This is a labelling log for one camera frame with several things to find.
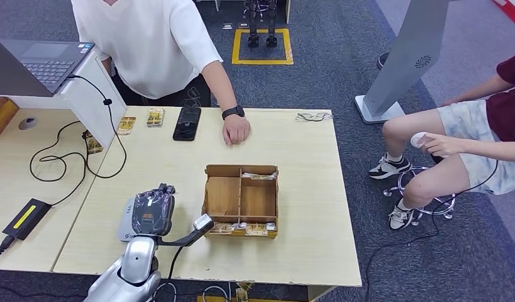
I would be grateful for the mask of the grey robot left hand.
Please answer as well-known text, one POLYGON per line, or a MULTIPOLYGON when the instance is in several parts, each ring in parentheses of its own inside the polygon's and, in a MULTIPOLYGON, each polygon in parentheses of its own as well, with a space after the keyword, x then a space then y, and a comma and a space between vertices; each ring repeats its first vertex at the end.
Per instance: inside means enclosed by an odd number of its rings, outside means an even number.
POLYGON ((165 236, 172 228, 175 187, 161 183, 158 188, 135 196, 131 226, 137 235, 165 236))

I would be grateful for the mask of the seated person's left hand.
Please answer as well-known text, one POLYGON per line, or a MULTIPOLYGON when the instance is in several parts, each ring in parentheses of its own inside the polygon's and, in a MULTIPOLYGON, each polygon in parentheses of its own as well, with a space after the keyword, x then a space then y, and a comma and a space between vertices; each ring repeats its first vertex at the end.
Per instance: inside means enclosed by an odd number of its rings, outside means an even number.
POLYGON ((425 133, 418 141, 421 150, 435 157, 447 157, 466 151, 467 140, 434 133, 425 133))

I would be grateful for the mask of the standing person's left hand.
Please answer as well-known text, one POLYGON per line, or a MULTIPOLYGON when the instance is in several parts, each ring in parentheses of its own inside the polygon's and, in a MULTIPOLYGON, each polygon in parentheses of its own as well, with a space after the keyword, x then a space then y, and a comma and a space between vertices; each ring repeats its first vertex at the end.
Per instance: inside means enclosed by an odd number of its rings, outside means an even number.
POLYGON ((231 115, 224 120, 223 139, 227 145, 243 142, 248 138, 250 132, 251 126, 245 117, 231 115))

